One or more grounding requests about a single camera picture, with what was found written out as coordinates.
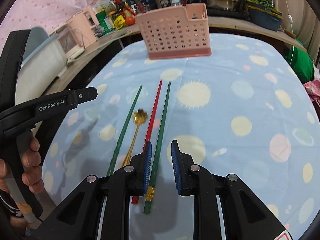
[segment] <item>table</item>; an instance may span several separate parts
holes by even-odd
[[[130,239],[192,239],[193,197],[175,188],[170,143],[214,174],[237,174],[292,234],[305,232],[320,208],[320,123],[303,86],[269,44],[211,34],[210,57],[152,61],[143,41],[117,54],[92,80],[96,100],[70,111],[44,160],[45,189],[59,204],[87,175],[105,176],[135,94],[149,114],[163,79],[151,137],[155,149],[168,81],[171,91],[150,215],[130,205]],[[130,146],[128,126],[116,168]],[[133,153],[142,150],[140,127]]]
[[[209,20],[209,27],[216,27],[216,28],[226,28],[226,29],[235,29],[240,31],[245,31],[249,33],[256,33],[261,34],[270,38],[274,38],[279,41],[283,41],[289,45],[296,46],[303,51],[307,51],[300,43],[296,40],[285,34],[284,32],[278,31],[274,32],[265,28],[262,28],[254,23],[240,20],[240,19],[233,19],[233,18],[225,18],[225,17],[208,17]],[[140,30],[137,24],[131,25],[126,27],[125,30],[129,30],[132,32],[131,35],[140,34]],[[63,91],[65,87],[71,82],[71,80],[93,59],[96,55],[98,55],[105,47],[109,44],[106,43],[110,39],[110,36],[104,36],[100,38],[97,42],[90,45],[86,49],[87,57],[83,57],[80,61],[76,61],[73,65],[71,65],[65,74],[59,78],[47,91],[46,94],[52,94],[59,91]]]

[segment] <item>pink appliance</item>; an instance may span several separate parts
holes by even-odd
[[[99,21],[91,7],[87,7],[81,12],[73,15],[66,21],[70,29],[80,29],[79,32],[72,32],[72,35],[79,45],[88,47],[97,40],[94,29],[99,25]]]

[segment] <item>tomato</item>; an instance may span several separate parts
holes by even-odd
[[[127,17],[125,19],[125,25],[127,25],[127,26],[135,24],[135,23],[136,23],[136,20],[133,17]]]

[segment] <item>yellow package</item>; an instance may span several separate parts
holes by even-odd
[[[119,15],[114,21],[113,21],[115,27],[116,27],[116,31],[120,30],[121,28],[123,28],[125,26],[125,19],[123,18],[122,15]]]

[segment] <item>power cord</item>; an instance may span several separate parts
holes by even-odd
[[[292,27],[293,20],[292,20],[292,16],[290,15],[290,10],[289,10],[289,6],[288,6],[287,0],[285,0],[285,3],[286,3],[286,5],[287,5],[287,9],[288,9],[288,19],[289,19],[289,22],[290,22],[290,25],[291,25],[291,31],[292,31],[292,33],[293,33],[293,27]],[[291,63],[292,63],[294,48],[295,48],[295,47],[292,46],[292,55],[291,55],[291,60],[290,60],[289,66],[291,66]]]
[[[69,33],[71,33],[71,31],[73,31],[73,30],[79,30],[80,31],[81,39],[82,39],[82,47],[85,49],[84,40],[83,40],[83,33],[82,33],[81,29],[80,28],[71,28]]]
[[[125,32],[124,34],[122,34],[122,35],[120,35],[120,36],[118,36],[118,37],[116,37],[116,38],[113,38],[113,39],[111,39],[111,40],[108,40],[107,42],[103,43],[102,45],[100,45],[99,47],[97,47],[95,50],[90,51],[89,53],[83,54],[83,55],[81,55],[81,56],[78,57],[78,58],[74,58],[74,59],[69,58],[69,59],[67,59],[67,65],[70,64],[70,63],[73,63],[73,62],[75,62],[75,61],[77,61],[77,60],[81,60],[82,58],[87,57],[88,55],[92,54],[92,53],[95,52],[96,50],[104,47],[106,44],[110,44],[110,43],[112,43],[112,42],[114,42],[114,41],[116,41],[116,40],[119,40],[119,39],[121,39],[121,38],[124,38],[124,37],[126,37],[126,36],[128,36],[128,35],[130,35],[130,34],[132,34],[132,31],[126,30],[126,32]]]

